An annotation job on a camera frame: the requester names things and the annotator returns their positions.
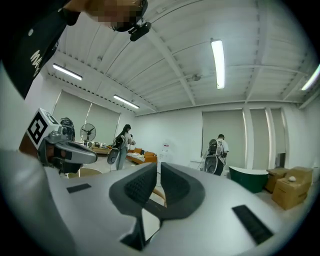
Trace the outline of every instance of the desk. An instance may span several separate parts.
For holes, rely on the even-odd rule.
[[[92,146],[90,147],[90,149],[93,152],[96,152],[97,154],[103,154],[103,155],[109,155],[111,148],[101,148],[101,147],[96,147],[96,146]]]

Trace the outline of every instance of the ceiling structure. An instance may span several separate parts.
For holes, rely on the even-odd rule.
[[[122,106],[136,115],[219,103],[304,103],[301,91],[319,60],[306,34],[277,1],[148,0],[151,31],[136,42],[82,13],[63,32],[47,77]],[[217,89],[210,39],[222,40],[225,89]],[[81,76],[79,81],[56,63]]]

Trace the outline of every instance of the window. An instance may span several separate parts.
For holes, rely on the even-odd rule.
[[[95,142],[112,144],[118,125],[120,114],[105,107],[92,104],[87,124],[92,124],[96,129]]]
[[[62,91],[55,105],[53,116],[60,122],[69,118],[74,125],[75,141],[81,142],[80,129],[85,124],[91,102]]]
[[[254,153],[253,169],[267,170],[269,167],[269,128],[265,109],[251,109]]]
[[[246,132],[242,109],[202,113],[202,153],[209,141],[225,136],[229,146],[226,165],[244,168],[246,163]]]

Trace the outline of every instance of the white wall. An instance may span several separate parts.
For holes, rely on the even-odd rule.
[[[61,90],[60,86],[55,86],[50,80],[45,80],[39,74],[33,80],[24,102],[32,113],[42,108],[52,114]]]
[[[61,86],[51,79],[46,80],[41,73],[33,81],[25,100],[11,83],[1,63],[0,85],[0,148],[3,149],[17,150],[37,109],[42,108],[52,114],[62,90],[121,113],[117,133],[119,126],[122,130],[125,124],[133,123],[132,112],[94,95],[83,93],[81,89]]]
[[[307,126],[309,166],[320,167],[320,96],[311,102],[304,110]]]
[[[164,142],[169,144],[172,158],[168,162],[188,166],[190,161],[200,160],[202,149],[202,111],[222,111],[242,109],[243,103],[217,104],[187,108],[163,113],[137,116],[134,119],[131,133],[136,141],[137,148],[160,154]],[[301,150],[303,140],[301,134],[308,131],[305,124],[304,111],[298,109],[291,103],[276,102],[252,102],[248,103],[248,108],[281,108],[285,116],[287,140],[286,140],[286,163],[287,168],[295,166],[310,167],[308,153]],[[245,117],[246,130],[252,131],[248,127],[252,119],[249,114]],[[248,156],[253,156],[253,133],[248,134]],[[253,158],[248,157],[246,166],[252,167]]]
[[[41,107],[51,112],[60,89],[48,87],[43,76],[38,74],[24,100],[2,66],[0,79],[0,148],[17,150],[36,110]]]

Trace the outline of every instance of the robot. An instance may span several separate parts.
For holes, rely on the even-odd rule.
[[[71,141],[69,135],[72,138],[72,133],[68,127],[62,126],[48,111],[39,108],[26,131],[43,166],[56,167],[60,173],[76,173],[83,164],[91,164],[98,159],[95,152]],[[49,147],[53,147],[50,159],[47,154]]]
[[[210,140],[209,147],[207,150],[207,155],[205,157],[204,162],[204,172],[215,174],[220,176],[221,173],[216,173],[217,166],[218,166],[218,157],[226,157],[227,154],[222,151],[221,145],[219,144],[219,141],[217,141],[215,138]]]

